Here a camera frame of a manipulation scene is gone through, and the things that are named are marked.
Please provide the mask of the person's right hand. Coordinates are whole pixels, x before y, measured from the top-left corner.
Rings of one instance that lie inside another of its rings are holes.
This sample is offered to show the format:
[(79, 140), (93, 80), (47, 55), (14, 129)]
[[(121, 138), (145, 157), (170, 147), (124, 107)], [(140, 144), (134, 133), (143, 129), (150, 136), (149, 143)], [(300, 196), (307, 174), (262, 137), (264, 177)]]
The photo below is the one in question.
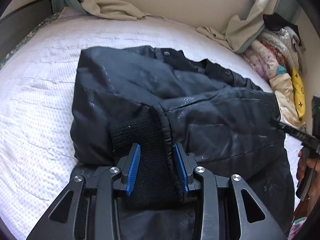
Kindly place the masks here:
[(308, 167), (316, 172), (313, 181), (316, 183), (316, 185), (319, 185), (319, 159), (307, 157), (308, 152), (309, 150), (304, 147), (298, 154), (299, 161), (296, 177), (299, 181), (301, 181), (306, 175), (306, 168)]

